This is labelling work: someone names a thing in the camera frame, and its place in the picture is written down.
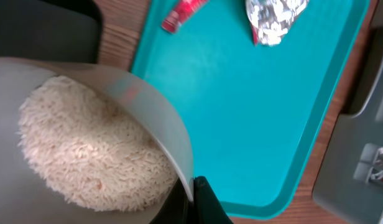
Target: aluminum foil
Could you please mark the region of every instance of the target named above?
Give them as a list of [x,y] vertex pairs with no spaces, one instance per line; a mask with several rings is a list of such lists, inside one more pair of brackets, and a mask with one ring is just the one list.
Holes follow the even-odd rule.
[[309,0],[246,0],[247,15],[258,42],[277,45]]

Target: red packet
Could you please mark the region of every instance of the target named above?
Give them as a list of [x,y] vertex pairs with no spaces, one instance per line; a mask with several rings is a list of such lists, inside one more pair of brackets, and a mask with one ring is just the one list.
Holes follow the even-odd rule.
[[252,38],[254,39],[254,44],[255,46],[258,45],[259,37],[258,37],[258,28],[254,27],[254,25],[251,25],[251,30],[252,30]]
[[176,33],[197,10],[205,5],[208,0],[180,0],[162,23],[162,28],[170,33]]

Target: plastic tray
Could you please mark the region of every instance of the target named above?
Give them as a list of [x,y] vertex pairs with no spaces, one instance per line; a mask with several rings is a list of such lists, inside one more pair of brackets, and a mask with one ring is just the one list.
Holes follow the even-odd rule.
[[243,0],[211,0],[175,35],[178,0],[153,0],[132,72],[188,129],[195,176],[232,216],[268,219],[291,202],[369,0],[311,0],[276,47],[254,47]]

